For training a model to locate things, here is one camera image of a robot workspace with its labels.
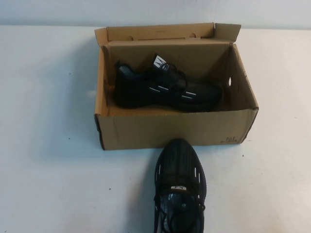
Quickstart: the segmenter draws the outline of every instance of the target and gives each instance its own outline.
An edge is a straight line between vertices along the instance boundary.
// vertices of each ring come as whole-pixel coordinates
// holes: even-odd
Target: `open shoe box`
[[[161,148],[173,138],[184,138],[192,145],[243,142],[259,107],[234,44],[240,28],[202,23],[96,30],[100,49],[94,116],[102,148]],[[155,53],[186,75],[221,82],[224,96],[216,109],[182,113],[161,106],[119,108],[112,98],[115,63],[144,71]]]

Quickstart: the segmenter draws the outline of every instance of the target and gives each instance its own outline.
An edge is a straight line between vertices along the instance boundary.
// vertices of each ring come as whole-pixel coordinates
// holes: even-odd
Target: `shoe tongue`
[[[153,67],[155,69],[162,69],[162,70],[167,71],[169,69],[169,65],[165,64],[165,63],[166,63],[166,61],[162,57],[157,55],[154,58]]]

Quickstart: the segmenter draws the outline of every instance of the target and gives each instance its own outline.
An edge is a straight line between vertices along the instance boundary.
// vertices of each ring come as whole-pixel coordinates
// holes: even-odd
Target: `shoe heel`
[[[113,99],[115,103],[121,108],[133,109],[148,105],[148,103],[145,100],[142,100],[141,98],[127,95],[126,93],[120,94],[116,90],[114,90]]]

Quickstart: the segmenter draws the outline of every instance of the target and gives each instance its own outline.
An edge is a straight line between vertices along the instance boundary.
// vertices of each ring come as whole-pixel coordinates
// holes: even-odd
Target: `black sneaker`
[[[117,64],[114,100],[122,108],[150,104],[166,105],[185,112],[212,110],[222,97],[220,86],[186,77],[158,55],[153,67],[136,73],[128,65]]]
[[[154,233],[203,233],[206,180],[192,146],[172,140],[155,167]]]

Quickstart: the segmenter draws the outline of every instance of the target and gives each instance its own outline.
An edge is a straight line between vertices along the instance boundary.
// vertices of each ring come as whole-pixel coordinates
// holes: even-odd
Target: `box flap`
[[[241,25],[215,23],[215,38],[236,42]]]
[[[214,23],[109,27],[107,31],[108,41],[211,38],[214,36]]]
[[[96,29],[95,35],[96,35],[97,43],[100,47],[108,43],[107,28]]]

